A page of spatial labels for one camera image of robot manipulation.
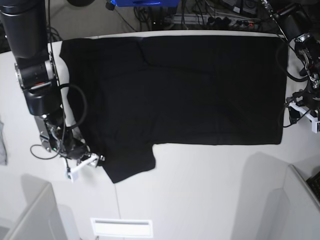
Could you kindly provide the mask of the black robot arm right side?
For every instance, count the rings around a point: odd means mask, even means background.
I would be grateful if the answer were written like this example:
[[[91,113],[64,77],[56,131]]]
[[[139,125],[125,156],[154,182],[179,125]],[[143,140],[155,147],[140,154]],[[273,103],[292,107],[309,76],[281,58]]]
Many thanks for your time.
[[[87,144],[73,135],[88,113],[85,93],[71,83],[60,84],[53,53],[48,51],[46,1],[2,0],[0,20],[15,58],[15,75],[26,105],[34,116],[41,145],[64,159],[76,160],[79,167],[104,161],[103,155],[90,151]],[[66,125],[61,90],[78,91],[83,101],[82,116],[72,126]]]

